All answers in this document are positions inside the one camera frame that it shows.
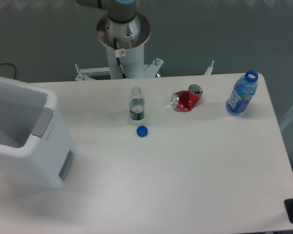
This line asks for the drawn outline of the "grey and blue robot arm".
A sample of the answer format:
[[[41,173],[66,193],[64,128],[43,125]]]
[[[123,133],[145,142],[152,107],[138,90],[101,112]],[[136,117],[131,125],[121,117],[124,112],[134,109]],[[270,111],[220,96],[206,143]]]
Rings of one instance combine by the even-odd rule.
[[[131,22],[137,14],[135,0],[74,0],[76,4],[106,10],[108,17],[116,23]]]

